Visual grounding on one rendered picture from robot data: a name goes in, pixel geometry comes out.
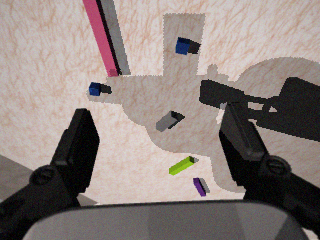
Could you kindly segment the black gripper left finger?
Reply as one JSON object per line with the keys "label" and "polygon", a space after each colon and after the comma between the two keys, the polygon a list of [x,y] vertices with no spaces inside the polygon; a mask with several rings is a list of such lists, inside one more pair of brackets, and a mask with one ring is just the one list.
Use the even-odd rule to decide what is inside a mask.
{"label": "black gripper left finger", "polygon": [[0,203],[0,240],[23,240],[41,218],[81,206],[76,197],[90,185],[99,143],[90,111],[76,109],[50,165],[37,168],[28,185]]}

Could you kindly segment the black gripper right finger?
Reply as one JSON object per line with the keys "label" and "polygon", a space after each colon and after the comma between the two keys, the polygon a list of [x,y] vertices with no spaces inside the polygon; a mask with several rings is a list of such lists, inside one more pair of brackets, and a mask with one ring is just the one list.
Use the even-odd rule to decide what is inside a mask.
{"label": "black gripper right finger", "polygon": [[240,102],[226,105],[219,139],[233,181],[246,189],[243,199],[286,210],[320,240],[320,188],[292,173],[286,160],[269,154]]}

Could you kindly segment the pink rod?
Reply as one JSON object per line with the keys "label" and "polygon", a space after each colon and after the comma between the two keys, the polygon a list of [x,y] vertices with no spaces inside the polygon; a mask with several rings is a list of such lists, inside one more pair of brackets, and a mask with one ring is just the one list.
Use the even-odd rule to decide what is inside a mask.
{"label": "pink rod", "polygon": [[83,0],[108,77],[119,76],[120,68],[100,0]]}

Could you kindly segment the lime green rod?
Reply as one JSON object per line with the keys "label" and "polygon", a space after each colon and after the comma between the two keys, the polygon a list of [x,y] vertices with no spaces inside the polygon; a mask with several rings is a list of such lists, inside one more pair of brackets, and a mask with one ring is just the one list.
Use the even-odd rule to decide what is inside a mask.
{"label": "lime green rod", "polygon": [[188,156],[182,161],[169,168],[169,174],[175,175],[194,164],[194,158]]}

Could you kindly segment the small blue cube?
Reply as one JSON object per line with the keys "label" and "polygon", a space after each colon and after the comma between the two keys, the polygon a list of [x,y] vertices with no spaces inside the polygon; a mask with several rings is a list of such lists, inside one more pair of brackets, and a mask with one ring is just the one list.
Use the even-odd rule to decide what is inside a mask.
{"label": "small blue cube", "polygon": [[178,37],[176,44],[176,53],[187,55],[190,46],[189,39]]}
{"label": "small blue cube", "polygon": [[89,93],[93,96],[100,96],[101,93],[101,83],[91,82],[89,86]]}

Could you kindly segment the purple rod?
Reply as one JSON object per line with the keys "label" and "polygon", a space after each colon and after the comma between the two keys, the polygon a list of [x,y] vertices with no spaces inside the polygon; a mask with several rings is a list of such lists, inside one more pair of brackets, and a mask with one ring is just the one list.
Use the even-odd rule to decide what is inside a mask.
{"label": "purple rod", "polygon": [[193,184],[195,185],[195,187],[198,190],[198,192],[199,192],[201,197],[206,196],[206,191],[205,191],[205,189],[204,189],[199,177],[198,178],[193,178]]}

